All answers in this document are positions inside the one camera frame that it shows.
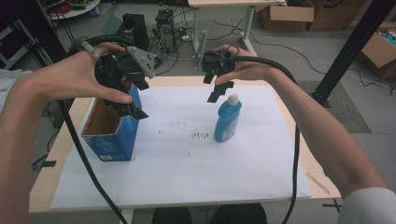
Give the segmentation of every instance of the hand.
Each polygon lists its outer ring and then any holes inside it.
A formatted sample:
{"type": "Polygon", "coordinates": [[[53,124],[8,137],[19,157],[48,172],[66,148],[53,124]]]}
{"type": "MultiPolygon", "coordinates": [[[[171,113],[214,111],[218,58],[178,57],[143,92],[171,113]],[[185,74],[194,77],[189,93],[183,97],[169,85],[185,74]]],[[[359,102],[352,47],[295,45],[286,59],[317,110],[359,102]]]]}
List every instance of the hand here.
{"type": "MultiPolygon", "coordinates": [[[[102,43],[94,47],[100,55],[110,51],[123,51],[124,48],[102,43]]],[[[83,50],[58,63],[42,68],[21,78],[19,82],[38,90],[38,96],[45,100],[59,100],[78,97],[98,97],[116,103],[128,104],[129,94],[104,87],[95,78],[97,60],[83,50]]]]}
{"type": "MultiPolygon", "coordinates": [[[[228,50],[232,56],[247,56],[255,57],[253,54],[244,49],[238,49],[237,47],[223,45],[215,51],[228,50]]],[[[216,78],[215,84],[219,85],[233,79],[241,80],[265,80],[270,75],[280,72],[279,70],[263,63],[248,63],[241,62],[235,64],[235,69],[223,76],[216,78]]]]}

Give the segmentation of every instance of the blue cardboard box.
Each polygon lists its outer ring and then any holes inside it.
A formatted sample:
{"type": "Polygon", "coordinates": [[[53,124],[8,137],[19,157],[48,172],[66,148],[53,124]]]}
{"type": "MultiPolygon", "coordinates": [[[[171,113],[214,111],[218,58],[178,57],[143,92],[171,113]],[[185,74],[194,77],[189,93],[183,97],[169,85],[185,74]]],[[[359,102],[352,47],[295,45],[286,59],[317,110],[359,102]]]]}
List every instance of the blue cardboard box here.
{"type": "MultiPolygon", "coordinates": [[[[141,107],[137,87],[133,86],[129,93],[134,104],[141,107]]],[[[95,99],[81,136],[101,161],[130,161],[138,125],[139,120],[120,117],[111,105],[95,99]]]]}

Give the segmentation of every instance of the forearm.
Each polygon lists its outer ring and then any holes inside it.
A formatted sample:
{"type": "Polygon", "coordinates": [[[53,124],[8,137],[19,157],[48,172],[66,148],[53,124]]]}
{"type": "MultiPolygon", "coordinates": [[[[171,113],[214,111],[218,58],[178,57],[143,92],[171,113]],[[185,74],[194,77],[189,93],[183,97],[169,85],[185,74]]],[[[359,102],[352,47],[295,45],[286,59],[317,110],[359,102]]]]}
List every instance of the forearm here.
{"type": "Polygon", "coordinates": [[[31,163],[41,112],[47,102],[40,87],[25,78],[10,90],[0,116],[0,217],[28,223],[31,163]]]}
{"type": "Polygon", "coordinates": [[[356,189],[387,187],[354,137],[323,106],[278,70],[266,81],[285,103],[312,154],[343,197],[356,189]]]}

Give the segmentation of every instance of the bottle label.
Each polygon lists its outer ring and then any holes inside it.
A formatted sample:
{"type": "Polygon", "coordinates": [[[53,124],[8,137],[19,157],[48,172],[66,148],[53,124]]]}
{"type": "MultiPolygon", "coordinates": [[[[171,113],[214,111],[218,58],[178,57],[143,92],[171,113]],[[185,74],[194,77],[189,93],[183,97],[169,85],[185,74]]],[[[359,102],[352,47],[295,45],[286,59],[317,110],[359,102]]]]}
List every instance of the bottle label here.
{"type": "Polygon", "coordinates": [[[230,125],[228,125],[227,128],[225,129],[224,134],[222,136],[223,141],[227,141],[235,133],[236,122],[238,122],[238,118],[239,116],[236,116],[235,119],[233,119],[233,121],[230,123],[230,125]]]}

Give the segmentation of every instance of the white bottle cap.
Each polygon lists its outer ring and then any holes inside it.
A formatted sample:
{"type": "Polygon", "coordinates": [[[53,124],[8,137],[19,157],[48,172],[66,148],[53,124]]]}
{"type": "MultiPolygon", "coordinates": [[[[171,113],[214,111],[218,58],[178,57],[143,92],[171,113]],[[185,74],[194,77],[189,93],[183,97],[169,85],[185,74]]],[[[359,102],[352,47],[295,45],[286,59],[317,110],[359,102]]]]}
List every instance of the white bottle cap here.
{"type": "Polygon", "coordinates": [[[237,105],[239,102],[238,94],[234,93],[228,97],[227,103],[229,105],[237,105]]]}

